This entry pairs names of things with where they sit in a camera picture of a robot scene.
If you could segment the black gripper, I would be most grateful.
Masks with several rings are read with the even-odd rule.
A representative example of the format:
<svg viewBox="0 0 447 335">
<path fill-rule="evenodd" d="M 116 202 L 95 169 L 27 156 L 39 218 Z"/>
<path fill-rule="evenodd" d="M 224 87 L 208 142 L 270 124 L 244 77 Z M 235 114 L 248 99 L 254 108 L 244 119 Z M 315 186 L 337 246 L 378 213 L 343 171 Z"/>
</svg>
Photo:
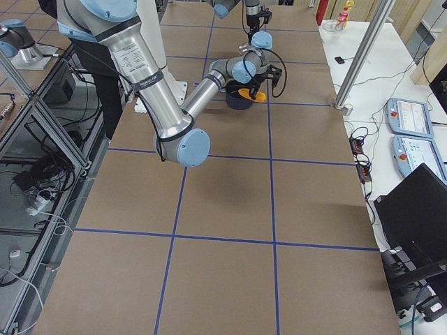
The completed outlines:
<svg viewBox="0 0 447 335">
<path fill-rule="evenodd" d="M 265 75 L 255 75 L 251 79 L 251 85 L 254 88 L 255 91 L 258 91 L 262 85 L 262 83 L 265 81 L 266 76 Z"/>
<path fill-rule="evenodd" d="M 269 10 L 261 10 L 254 15 L 246 14 L 247 25 L 250 31 L 259 31 L 263 25 L 270 22 L 272 12 Z"/>
</svg>

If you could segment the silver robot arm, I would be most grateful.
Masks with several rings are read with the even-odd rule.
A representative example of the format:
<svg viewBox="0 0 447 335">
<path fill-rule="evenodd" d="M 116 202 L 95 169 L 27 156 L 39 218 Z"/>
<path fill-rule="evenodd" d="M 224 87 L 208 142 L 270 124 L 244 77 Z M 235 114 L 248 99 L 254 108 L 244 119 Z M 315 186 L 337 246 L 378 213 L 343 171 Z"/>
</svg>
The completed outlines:
<svg viewBox="0 0 447 335">
<path fill-rule="evenodd" d="M 200 84 L 180 100 L 156 60 L 164 55 L 164 47 L 153 1 L 58 1 L 57 16 L 61 34 L 108 48 L 118 73 L 152 120 L 161 160 L 184 167 L 200 165 L 209 154 L 209 135 L 195 123 L 214 96 L 229 80 L 247 84 L 272 69 L 272 36 L 257 31 L 241 57 L 214 61 Z"/>
<path fill-rule="evenodd" d="M 249 33 L 256 33 L 272 18 L 272 12 L 256 0 L 209 0 L 207 3 L 211 5 L 214 14 L 221 19 L 227 17 L 239 3 L 242 3 L 242 19 L 245 21 L 242 25 L 249 28 Z"/>
</svg>

